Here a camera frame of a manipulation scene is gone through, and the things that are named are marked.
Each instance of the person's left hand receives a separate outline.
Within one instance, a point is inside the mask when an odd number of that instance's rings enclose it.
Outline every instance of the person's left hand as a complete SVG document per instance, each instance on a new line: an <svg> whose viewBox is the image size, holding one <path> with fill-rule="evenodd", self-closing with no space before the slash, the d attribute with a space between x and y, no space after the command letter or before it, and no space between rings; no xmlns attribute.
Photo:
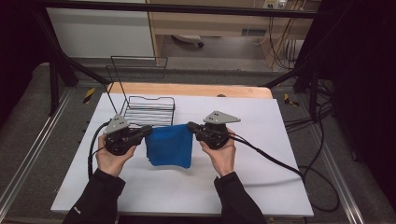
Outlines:
<svg viewBox="0 0 396 224"><path fill-rule="evenodd" d="M96 153L96 160L98 162L98 169L115 177L119 176L122 167L133 155L136 146L129 148L129 150L122 156L115 156L107 151L105 148L105 135L98 137L98 148L102 148Z"/></svg>

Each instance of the white cabinet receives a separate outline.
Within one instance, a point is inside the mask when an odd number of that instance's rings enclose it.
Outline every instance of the white cabinet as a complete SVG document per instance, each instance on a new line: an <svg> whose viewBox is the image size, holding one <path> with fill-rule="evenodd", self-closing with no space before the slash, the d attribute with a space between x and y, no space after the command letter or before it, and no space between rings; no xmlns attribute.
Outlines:
<svg viewBox="0 0 396 224"><path fill-rule="evenodd" d="M154 56L147 12L48 8L48 13L69 57Z"/></svg>

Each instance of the blue cloth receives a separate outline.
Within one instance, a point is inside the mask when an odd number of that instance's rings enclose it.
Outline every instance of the blue cloth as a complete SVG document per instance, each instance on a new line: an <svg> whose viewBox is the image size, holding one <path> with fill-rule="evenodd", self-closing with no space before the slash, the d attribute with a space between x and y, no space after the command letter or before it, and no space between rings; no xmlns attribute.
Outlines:
<svg viewBox="0 0 396 224"><path fill-rule="evenodd" d="M190 168L192 133L186 124L154 128L145 137L148 160L154 166L177 165Z"/></svg>

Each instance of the black sleeve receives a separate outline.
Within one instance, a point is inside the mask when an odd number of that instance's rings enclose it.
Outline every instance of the black sleeve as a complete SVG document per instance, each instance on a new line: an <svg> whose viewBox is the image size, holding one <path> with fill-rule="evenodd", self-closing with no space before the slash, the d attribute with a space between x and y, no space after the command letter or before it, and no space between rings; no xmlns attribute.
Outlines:
<svg viewBox="0 0 396 224"><path fill-rule="evenodd" d="M114 224L117 217L117 199L125 182L97 169L76 204L67 213L63 224Z"/></svg>
<svg viewBox="0 0 396 224"><path fill-rule="evenodd" d="M223 224L267 223L259 206L250 198L236 172L215 179L221 200Z"/></svg>

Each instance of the white tabletop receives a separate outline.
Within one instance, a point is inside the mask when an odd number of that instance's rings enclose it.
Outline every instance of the white tabletop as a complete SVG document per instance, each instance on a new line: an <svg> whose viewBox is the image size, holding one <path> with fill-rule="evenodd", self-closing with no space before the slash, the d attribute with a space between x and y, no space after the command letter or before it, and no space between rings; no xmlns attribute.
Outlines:
<svg viewBox="0 0 396 224"><path fill-rule="evenodd" d="M111 94L116 107L122 106L122 94ZM148 98L158 95L144 95ZM204 96L176 96L174 124L188 121L203 123L204 117L218 110L242 121L227 126L272 157L297 168L276 100ZM87 157L96 129L115 115L103 94L90 125L51 207L66 213L88 183ZM267 216L313 216L303 182L297 174L262 157L241 143L236 145L234 169L262 212ZM119 212L129 215L213 216L221 204L213 180L211 160L193 140L191 168L152 166L146 157L145 142L125 164L120 177L126 186L119 197Z"/></svg>

